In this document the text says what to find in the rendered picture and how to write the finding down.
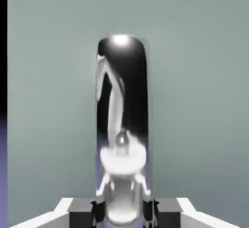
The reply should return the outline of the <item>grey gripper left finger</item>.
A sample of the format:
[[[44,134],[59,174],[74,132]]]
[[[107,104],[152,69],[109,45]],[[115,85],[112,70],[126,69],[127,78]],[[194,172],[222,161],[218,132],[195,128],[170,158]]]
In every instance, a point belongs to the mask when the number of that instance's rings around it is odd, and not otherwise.
[[[62,198],[53,211],[26,220],[9,228],[105,228],[95,223],[91,198]]]

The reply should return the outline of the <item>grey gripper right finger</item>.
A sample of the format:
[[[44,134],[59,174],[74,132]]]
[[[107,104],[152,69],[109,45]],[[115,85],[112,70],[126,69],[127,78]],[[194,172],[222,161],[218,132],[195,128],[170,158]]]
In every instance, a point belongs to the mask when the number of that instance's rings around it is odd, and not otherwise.
[[[143,201],[143,228],[238,228],[214,216],[197,211],[188,198],[160,198]]]

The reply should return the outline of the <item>grey-green cabinet door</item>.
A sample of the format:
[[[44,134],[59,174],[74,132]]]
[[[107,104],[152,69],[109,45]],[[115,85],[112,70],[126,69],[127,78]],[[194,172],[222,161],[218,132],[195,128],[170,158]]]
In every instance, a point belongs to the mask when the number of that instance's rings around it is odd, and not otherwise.
[[[8,226],[94,193],[110,33],[149,49],[157,196],[249,228],[249,0],[8,0]]]

